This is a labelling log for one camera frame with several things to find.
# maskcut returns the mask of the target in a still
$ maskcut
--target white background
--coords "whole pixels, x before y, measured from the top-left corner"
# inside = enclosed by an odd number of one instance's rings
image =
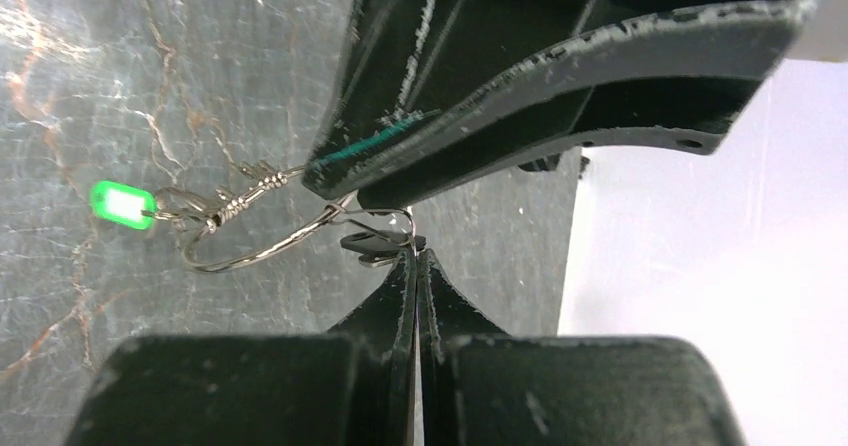
[[[585,154],[560,334],[685,338],[752,446],[848,445],[848,64],[784,63],[713,156]]]

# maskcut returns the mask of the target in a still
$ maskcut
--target clamp jaw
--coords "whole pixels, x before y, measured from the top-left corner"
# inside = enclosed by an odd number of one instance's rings
[[[819,1],[355,0],[304,184],[399,208],[574,146],[711,154]]]

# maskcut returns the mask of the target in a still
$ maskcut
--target gray marble surface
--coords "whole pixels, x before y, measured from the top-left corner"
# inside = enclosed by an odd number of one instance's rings
[[[124,338],[316,332],[380,283],[384,270],[338,248],[347,227],[200,276],[168,228],[135,232],[88,209],[101,179],[210,192],[243,185],[234,161],[303,161],[349,3],[0,0],[0,444],[60,444]],[[454,283],[510,332],[555,332],[577,161],[415,206]],[[295,185],[203,252],[246,251],[320,207]]]

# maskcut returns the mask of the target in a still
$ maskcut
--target small hole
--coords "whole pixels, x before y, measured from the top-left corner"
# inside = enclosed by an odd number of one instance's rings
[[[683,146],[684,148],[692,148],[692,149],[701,149],[704,147],[703,144],[695,141],[694,139],[678,139],[677,144]]]

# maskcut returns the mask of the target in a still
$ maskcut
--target teal paint streak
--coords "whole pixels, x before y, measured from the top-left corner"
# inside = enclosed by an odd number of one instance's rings
[[[326,166],[330,163],[341,161],[343,159],[347,159],[359,153],[365,152],[397,136],[398,134],[402,133],[418,121],[421,121],[422,119],[437,113],[437,111],[431,111],[429,113],[424,114],[412,113],[409,115],[409,117],[402,119],[395,124],[392,124],[386,129],[380,131],[378,134],[371,136],[370,138],[365,138],[353,144],[350,144],[342,148],[341,150],[336,151],[335,153],[330,153],[324,156],[323,158],[316,160],[313,164],[315,165],[315,167]]]

